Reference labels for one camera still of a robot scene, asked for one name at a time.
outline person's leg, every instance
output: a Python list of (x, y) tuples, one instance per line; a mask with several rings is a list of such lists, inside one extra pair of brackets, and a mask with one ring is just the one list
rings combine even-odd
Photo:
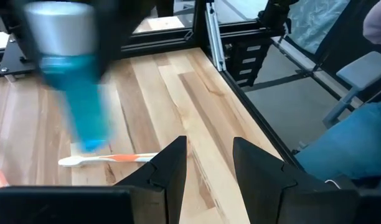
[(157, 0), (156, 9), (159, 17), (174, 15), (174, 0)]
[(381, 176), (381, 103), (367, 104), (296, 155), (305, 171), (327, 180)]

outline wood grain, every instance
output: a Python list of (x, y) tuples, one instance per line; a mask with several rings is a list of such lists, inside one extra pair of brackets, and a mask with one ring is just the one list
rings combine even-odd
[[(120, 60), (100, 88), (112, 137), (98, 155), (159, 152), (186, 135), (181, 223), (249, 223), (234, 176), (233, 138), (280, 156), (201, 49)], [(10, 183), (112, 185), (139, 167), (58, 167), (60, 158), (82, 153), (57, 95), (34, 78), (0, 78), (0, 168)]]

